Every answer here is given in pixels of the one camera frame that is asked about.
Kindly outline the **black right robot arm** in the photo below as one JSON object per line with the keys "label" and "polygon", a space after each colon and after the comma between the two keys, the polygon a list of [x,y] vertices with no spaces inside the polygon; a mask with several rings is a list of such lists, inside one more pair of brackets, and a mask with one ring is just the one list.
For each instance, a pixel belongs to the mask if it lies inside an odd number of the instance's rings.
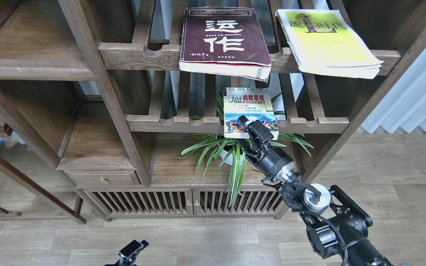
{"label": "black right robot arm", "polygon": [[275,188],[291,211],[301,216],[314,252],[323,259],[340,255],[343,266],[391,265],[367,238],[371,217],[340,187],[327,189],[300,181],[294,160],[270,144],[273,135],[260,121],[245,116],[238,121],[250,135],[250,143],[239,140],[247,160],[265,174],[262,184]]}

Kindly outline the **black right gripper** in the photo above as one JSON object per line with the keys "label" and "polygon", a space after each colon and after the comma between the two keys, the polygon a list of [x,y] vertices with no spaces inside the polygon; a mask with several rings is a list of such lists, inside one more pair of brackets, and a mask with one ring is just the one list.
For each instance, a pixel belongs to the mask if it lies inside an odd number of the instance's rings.
{"label": "black right gripper", "polygon": [[271,145],[259,145],[259,147],[265,148],[265,151],[260,150],[257,146],[256,142],[268,144],[273,140],[274,135],[270,130],[259,120],[248,120],[246,116],[240,116],[238,122],[253,140],[251,142],[247,139],[237,139],[247,160],[271,182],[295,182],[294,160],[287,153],[281,148]]}

